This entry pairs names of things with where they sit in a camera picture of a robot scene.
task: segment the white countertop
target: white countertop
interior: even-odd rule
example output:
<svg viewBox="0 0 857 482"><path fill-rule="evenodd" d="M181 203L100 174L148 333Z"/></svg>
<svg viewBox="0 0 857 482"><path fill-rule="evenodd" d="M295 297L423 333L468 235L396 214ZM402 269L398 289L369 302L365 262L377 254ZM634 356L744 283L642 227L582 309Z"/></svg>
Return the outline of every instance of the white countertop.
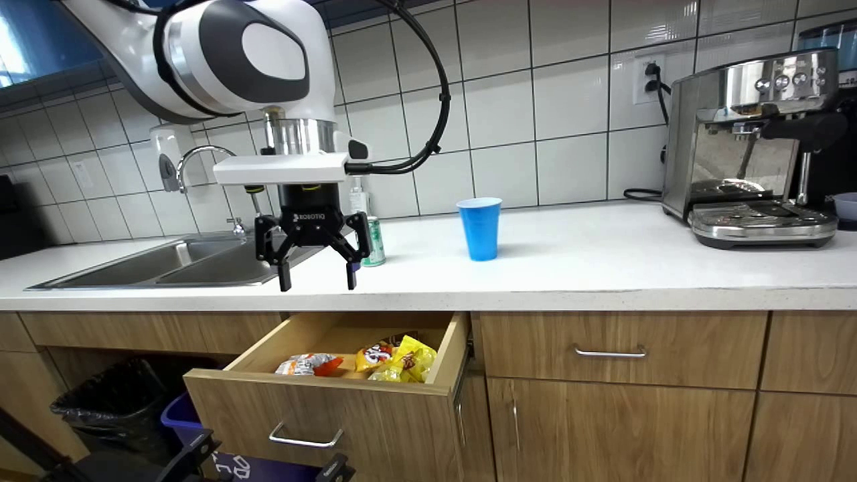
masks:
<svg viewBox="0 0 857 482"><path fill-rule="evenodd" d="M157 240L46 248L0 262L0 311L854 311L857 234L820 248L710 248L660 203L504 211L502 257L472 262L459 218L382 223L385 266L322 253L293 291L27 287Z"/></svg>

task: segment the drip tray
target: drip tray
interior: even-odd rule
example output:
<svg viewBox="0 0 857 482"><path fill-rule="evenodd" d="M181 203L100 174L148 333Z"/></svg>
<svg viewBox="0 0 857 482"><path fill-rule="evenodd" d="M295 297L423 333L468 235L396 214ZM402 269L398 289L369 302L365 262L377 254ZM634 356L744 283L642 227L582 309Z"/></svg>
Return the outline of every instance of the drip tray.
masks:
<svg viewBox="0 0 857 482"><path fill-rule="evenodd" d="M820 246L836 218L780 202L693 206L692 234L710 246Z"/></svg>

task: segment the small bottle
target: small bottle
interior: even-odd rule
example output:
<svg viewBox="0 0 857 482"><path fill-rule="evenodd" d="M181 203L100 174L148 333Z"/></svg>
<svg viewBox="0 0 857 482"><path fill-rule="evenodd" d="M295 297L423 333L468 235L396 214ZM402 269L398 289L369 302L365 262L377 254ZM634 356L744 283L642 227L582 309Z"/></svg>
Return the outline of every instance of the small bottle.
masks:
<svg viewBox="0 0 857 482"><path fill-rule="evenodd" d="M357 176L350 184L350 211L366 214L366 231L369 231L369 257L365 257L365 269L382 266L382 235L381 235L381 220L369 214L369 195L362 187L362 179Z"/></svg>
<svg viewBox="0 0 857 482"><path fill-rule="evenodd" d="M382 239L381 239L381 220L377 218L366 218L369 226L369 257L365 257L365 266L382 266L385 254L382 254Z"/></svg>

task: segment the trash bin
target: trash bin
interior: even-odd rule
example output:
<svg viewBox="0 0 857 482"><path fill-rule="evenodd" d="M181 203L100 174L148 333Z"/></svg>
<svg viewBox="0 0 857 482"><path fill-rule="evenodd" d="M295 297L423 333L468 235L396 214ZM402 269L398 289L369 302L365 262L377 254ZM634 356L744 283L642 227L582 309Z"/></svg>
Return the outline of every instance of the trash bin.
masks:
<svg viewBox="0 0 857 482"><path fill-rule="evenodd" d="M92 453L124 449L169 463L180 449L161 409L181 390L188 364L127 360L53 401Z"/></svg>
<svg viewBox="0 0 857 482"><path fill-rule="evenodd" d="M171 428L181 440L181 444L190 444L203 428L188 394L167 404L167 409L161 413L161 424ZM234 476L240 482L314 482L319 475L319 468L314 465L244 457L222 449L211 455L211 463L220 476Z"/></svg>

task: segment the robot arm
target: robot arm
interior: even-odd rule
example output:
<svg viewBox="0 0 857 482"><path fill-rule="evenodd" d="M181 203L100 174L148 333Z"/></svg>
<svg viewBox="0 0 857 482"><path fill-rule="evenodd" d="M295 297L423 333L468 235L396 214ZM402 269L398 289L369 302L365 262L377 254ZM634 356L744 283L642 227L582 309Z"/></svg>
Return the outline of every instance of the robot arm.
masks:
<svg viewBox="0 0 857 482"><path fill-rule="evenodd" d="M157 117L196 123L220 116L265 113L267 148L215 167L222 184L278 184L281 218L256 220L256 257L278 266L286 291L293 246L333 246L346 257L348 289L369 254L366 214L339 211L346 174L406 174L439 153L449 116L443 61L418 21L388 0L427 42L439 81L443 111L427 148L402 163L354 163L333 153L334 68L325 21L306 0L177 0L145 10L139 0L60 0L102 46L120 81ZM344 231L357 231L354 248Z"/></svg>
<svg viewBox="0 0 857 482"><path fill-rule="evenodd" d="M302 0L190 0L141 10L127 0L62 0L120 81L157 117L196 123L281 111L334 121L333 48Z"/></svg>

